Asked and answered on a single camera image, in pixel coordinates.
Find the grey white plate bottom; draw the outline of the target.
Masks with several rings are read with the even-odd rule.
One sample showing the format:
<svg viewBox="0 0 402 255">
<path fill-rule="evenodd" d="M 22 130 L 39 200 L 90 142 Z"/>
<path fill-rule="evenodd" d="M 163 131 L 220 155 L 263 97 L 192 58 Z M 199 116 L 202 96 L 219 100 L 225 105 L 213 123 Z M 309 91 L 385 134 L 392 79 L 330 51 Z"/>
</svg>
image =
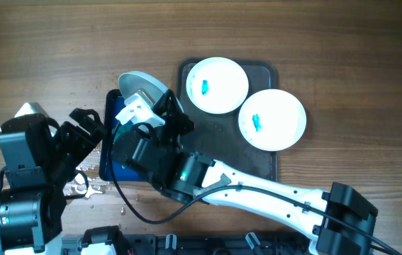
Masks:
<svg viewBox="0 0 402 255">
<path fill-rule="evenodd" d="M 124 98 L 126 108 L 135 100 L 134 94 L 141 91 L 143 93 L 141 98 L 145 102 L 144 108 L 148 108 L 151 111 L 154 105 L 169 90 L 160 80 L 140 71 L 131 71 L 120 75 L 118 78 L 118 87 Z"/>
</svg>

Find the green scrubbing sponge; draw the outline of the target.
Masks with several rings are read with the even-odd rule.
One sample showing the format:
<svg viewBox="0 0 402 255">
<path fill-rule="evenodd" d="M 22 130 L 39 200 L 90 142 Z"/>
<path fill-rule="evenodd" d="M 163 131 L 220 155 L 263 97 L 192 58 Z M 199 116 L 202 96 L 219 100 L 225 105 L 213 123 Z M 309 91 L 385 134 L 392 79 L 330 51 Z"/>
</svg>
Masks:
<svg viewBox="0 0 402 255">
<path fill-rule="evenodd" d="M 115 134 L 114 139 L 115 140 L 118 139 L 122 134 L 130 131 L 132 127 L 133 127 L 133 124 L 131 122 L 126 123 L 125 125 L 120 125 L 119 127 L 117 127 L 115 129 L 116 134 Z"/>
</svg>

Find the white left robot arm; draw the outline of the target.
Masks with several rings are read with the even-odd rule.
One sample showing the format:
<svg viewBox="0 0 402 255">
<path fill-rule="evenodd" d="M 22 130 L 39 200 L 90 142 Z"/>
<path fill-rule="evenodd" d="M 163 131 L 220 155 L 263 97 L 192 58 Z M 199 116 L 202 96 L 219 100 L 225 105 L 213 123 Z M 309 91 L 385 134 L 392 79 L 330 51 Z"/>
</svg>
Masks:
<svg viewBox="0 0 402 255">
<path fill-rule="evenodd" d="M 71 122 L 58 124 L 35 103 L 31 112 L 1 125 L 0 254 L 46 251 L 62 232 L 67 201 L 84 197 L 63 189 L 108 131 L 93 109 L 75 108 L 69 116 Z"/>
</svg>

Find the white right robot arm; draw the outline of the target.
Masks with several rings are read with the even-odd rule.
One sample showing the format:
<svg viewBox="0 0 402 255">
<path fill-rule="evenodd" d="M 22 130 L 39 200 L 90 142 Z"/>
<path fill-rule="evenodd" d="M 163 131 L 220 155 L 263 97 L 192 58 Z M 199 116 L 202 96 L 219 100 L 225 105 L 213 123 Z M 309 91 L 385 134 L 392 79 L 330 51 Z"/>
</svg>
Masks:
<svg viewBox="0 0 402 255">
<path fill-rule="evenodd" d="M 155 102 L 141 93 L 124 101 L 117 115 L 110 158 L 136 172 L 163 196 L 190 206 L 203 201 L 281 222 L 308 238 L 311 254 L 368 254 L 377 209 L 350 186 L 330 191 L 297 188 L 234 169 L 182 149 L 179 139 L 194 129 L 173 91 Z"/>
</svg>

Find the blue tray with water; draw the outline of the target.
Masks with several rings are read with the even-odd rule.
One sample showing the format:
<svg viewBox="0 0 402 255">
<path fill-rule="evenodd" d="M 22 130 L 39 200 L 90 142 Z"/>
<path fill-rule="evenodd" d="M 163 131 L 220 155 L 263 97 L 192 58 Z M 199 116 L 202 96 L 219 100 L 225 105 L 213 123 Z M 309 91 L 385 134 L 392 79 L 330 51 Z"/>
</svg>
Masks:
<svg viewBox="0 0 402 255">
<path fill-rule="evenodd" d="M 125 108 L 124 97 L 119 89 L 113 89 L 106 95 L 106 104 L 104 111 L 104 127 L 108 130 L 108 134 L 101 142 L 101 159 L 99 164 L 99 177 L 103 181 L 113 181 L 111 175 L 111 167 L 113 167 L 114 176 L 119 181 L 143 181 L 137 173 L 129 169 L 127 165 L 123 165 L 123 160 L 119 156 L 119 152 L 123 151 L 123 143 L 119 147 L 113 146 L 111 151 L 111 135 L 114 133 L 118 120 L 116 116 Z"/>
</svg>

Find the dark brown serving tray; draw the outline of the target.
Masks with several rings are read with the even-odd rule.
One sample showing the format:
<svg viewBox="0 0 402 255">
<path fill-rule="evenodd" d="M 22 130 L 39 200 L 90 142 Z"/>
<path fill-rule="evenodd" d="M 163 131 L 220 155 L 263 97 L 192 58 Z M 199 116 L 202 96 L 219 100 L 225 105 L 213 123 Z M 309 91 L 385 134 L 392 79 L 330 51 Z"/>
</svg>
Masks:
<svg viewBox="0 0 402 255">
<path fill-rule="evenodd" d="M 238 125 L 238 108 L 226 114 L 214 115 L 198 109 L 189 100 L 186 79 L 195 64 L 202 60 L 202 57 L 186 59 L 178 69 L 177 98 L 184 113 L 195 123 L 195 129 L 181 138 L 183 148 L 220 160 L 247 174 L 277 181 L 277 153 L 260 150 L 246 141 Z"/>
</svg>

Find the white plate top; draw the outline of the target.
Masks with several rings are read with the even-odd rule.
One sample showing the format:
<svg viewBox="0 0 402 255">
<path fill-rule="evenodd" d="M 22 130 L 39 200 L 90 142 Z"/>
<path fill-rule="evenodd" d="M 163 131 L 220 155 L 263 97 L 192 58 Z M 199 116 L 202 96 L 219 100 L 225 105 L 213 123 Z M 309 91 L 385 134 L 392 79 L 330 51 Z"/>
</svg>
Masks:
<svg viewBox="0 0 402 255">
<path fill-rule="evenodd" d="M 195 64 L 186 78 L 186 93 L 200 110 L 211 114 L 234 111 L 247 98 L 245 70 L 231 59 L 209 57 Z"/>
</svg>

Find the pinkish white plate right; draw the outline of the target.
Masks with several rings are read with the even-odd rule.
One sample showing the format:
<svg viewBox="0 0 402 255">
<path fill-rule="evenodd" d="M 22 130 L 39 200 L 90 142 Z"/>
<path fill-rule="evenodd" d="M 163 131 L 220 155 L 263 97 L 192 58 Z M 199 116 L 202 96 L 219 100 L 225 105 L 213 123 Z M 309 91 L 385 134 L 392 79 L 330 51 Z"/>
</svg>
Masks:
<svg viewBox="0 0 402 255">
<path fill-rule="evenodd" d="M 254 93 L 243 103 L 238 115 L 238 127 L 245 140 L 268 152 L 296 144 L 306 125 L 306 112 L 301 102 L 280 89 Z"/>
</svg>

